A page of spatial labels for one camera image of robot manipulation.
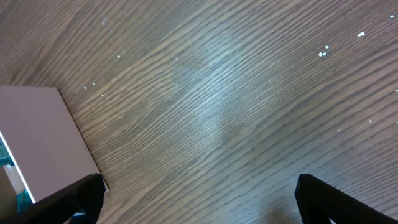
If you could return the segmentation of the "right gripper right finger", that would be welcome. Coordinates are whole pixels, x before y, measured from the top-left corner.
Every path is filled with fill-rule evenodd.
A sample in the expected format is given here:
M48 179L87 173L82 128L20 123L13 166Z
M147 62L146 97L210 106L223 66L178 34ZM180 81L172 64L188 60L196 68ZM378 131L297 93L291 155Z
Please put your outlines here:
M295 199L304 224L397 224L310 174L299 175Z

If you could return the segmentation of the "green white soap packet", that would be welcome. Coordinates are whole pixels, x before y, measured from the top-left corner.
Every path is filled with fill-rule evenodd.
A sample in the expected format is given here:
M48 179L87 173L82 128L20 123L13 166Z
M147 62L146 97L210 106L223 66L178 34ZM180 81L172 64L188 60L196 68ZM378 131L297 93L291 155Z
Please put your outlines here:
M6 146L4 145L2 139L0 139L0 166L10 165L13 166L14 162L9 155Z

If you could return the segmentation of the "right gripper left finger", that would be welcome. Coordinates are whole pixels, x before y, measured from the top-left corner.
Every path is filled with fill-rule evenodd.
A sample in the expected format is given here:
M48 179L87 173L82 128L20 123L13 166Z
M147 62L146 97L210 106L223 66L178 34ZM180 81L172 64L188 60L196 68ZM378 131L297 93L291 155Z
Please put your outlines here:
M97 223L106 187L101 174L90 174L30 205L21 213L3 218L1 224Z

